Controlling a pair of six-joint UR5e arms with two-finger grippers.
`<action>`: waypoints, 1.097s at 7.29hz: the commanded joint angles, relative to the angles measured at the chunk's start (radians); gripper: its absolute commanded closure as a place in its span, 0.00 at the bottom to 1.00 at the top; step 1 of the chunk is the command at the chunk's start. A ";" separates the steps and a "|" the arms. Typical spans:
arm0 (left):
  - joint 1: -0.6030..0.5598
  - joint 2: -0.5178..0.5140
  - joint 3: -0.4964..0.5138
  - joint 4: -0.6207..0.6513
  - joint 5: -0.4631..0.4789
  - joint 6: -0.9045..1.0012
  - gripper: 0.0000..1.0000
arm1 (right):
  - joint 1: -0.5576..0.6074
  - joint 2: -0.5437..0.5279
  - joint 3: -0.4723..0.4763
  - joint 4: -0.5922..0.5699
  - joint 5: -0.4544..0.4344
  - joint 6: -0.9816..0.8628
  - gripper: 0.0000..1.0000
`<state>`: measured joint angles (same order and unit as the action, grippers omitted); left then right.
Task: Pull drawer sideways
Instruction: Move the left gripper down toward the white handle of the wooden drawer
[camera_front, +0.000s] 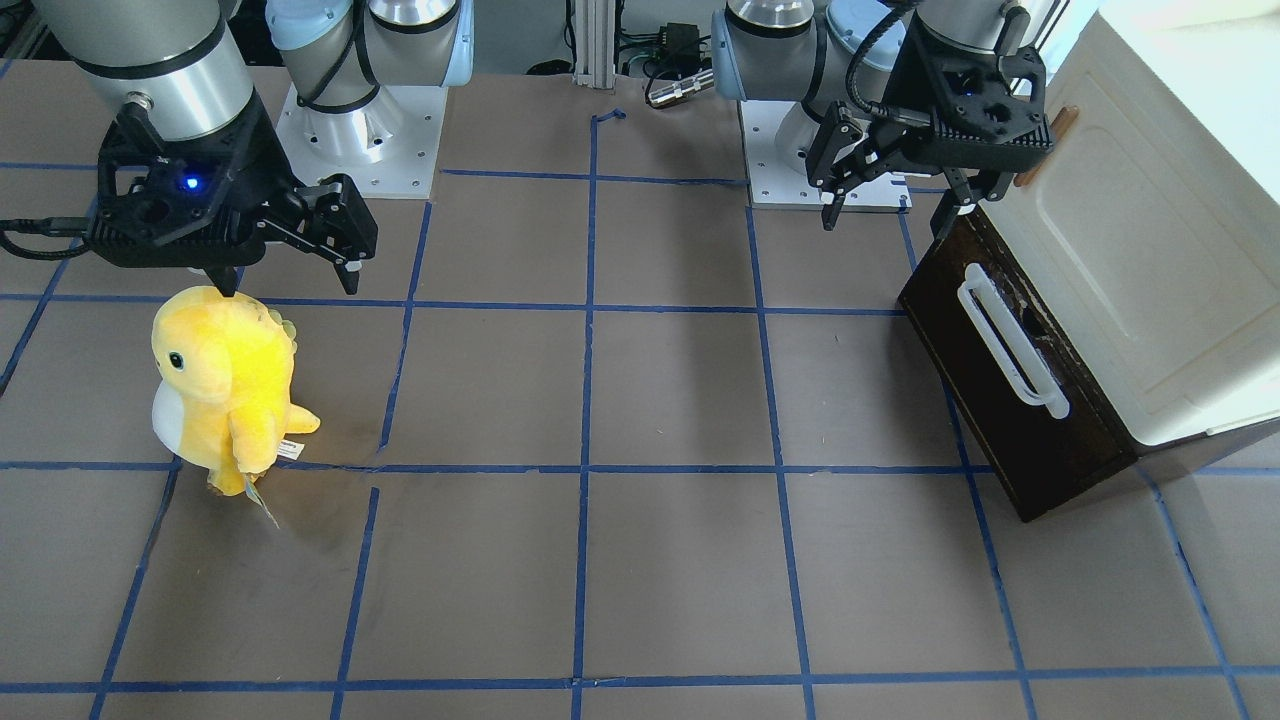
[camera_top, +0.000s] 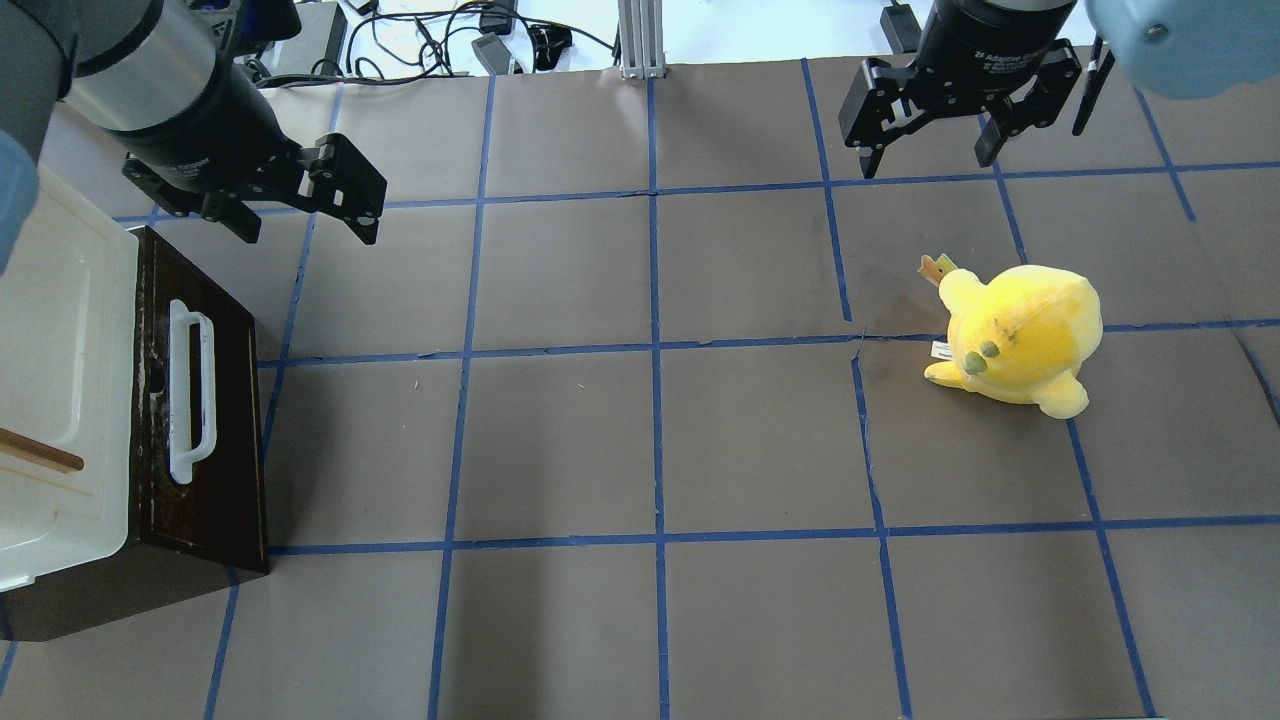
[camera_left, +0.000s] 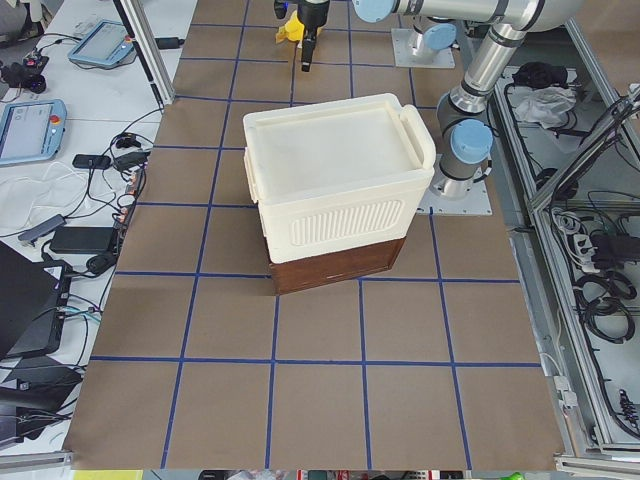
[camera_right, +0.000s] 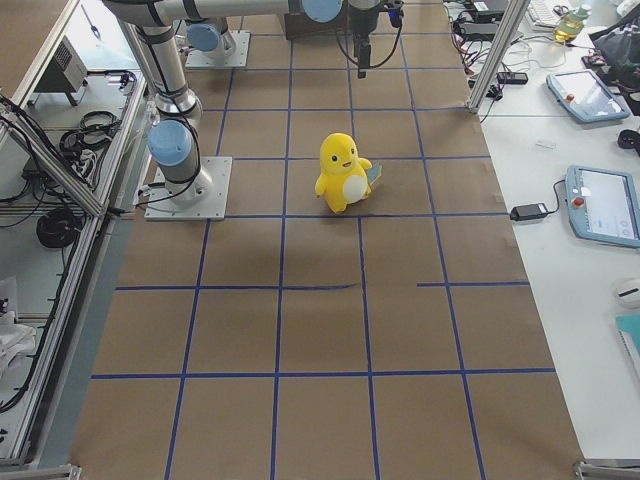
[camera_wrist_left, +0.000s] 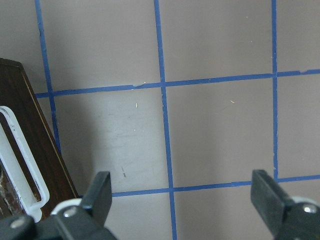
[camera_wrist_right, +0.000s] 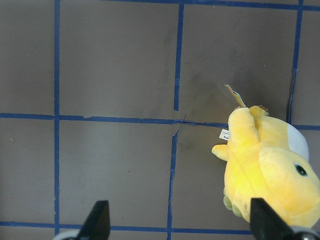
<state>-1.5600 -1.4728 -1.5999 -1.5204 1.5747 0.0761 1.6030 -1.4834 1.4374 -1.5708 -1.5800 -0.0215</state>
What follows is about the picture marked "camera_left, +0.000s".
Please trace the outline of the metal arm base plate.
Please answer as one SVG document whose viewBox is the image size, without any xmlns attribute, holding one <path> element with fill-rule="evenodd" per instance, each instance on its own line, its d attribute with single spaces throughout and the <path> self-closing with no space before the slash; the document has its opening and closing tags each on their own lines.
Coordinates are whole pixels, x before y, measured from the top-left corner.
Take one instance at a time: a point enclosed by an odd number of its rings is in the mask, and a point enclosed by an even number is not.
<svg viewBox="0 0 640 480">
<path fill-rule="evenodd" d="M 457 181 L 436 175 L 420 200 L 417 213 L 440 216 L 491 216 L 486 182 Z"/>
</svg>

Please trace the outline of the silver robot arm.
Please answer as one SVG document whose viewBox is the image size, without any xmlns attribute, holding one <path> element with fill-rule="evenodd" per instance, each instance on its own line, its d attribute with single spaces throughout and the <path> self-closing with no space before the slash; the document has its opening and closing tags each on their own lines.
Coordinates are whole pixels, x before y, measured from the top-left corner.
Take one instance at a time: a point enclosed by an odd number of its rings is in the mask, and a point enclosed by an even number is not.
<svg viewBox="0 0 640 480">
<path fill-rule="evenodd" d="M 488 157 L 491 130 L 477 116 L 529 32 L 556 28 L 574 16 L 580 1 L 356 1 L 362 20 L 375 23 L 391 14 L 487 23 L 488 33 L 461 83 L 441 99 L 437 116 L 445 148 L 431 189 L 450 199 L 466 196 L 474 175 Z"/>
<path fill-rule="evenodd" d="M 301 69 L 309 72 L 321 27 L 327 23 L 329 1 L 296 1 L 297 18 L 303 25 L 300 41 Z M 451 22 L 429 24 L 420 14 L 421 1 L 353 1 L 356 15 L 364 22 L 377 23 L 391 14 L 408 15 L 412 27 L 391 30 L 395 66 L 401 68 L 453 68 L 451 47 L 457 28 Z"/>
</svg>

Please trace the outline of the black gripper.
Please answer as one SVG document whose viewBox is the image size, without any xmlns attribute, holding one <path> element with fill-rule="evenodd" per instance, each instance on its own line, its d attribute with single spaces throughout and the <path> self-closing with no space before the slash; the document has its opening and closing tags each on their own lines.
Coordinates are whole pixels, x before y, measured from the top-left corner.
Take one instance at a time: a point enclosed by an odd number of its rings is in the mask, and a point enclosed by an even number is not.
<svg viewBox="0 0 640 480">
<path fill-rule="evenodd" d="M 301 40 L 301 70 L 309 72 L 313 62 L 313 54 L 317 44 L 317 30 L 323 27 L 328 18 L 329 0 L 299 0 L 297 15 L 305 26 Z"/>
</svg>

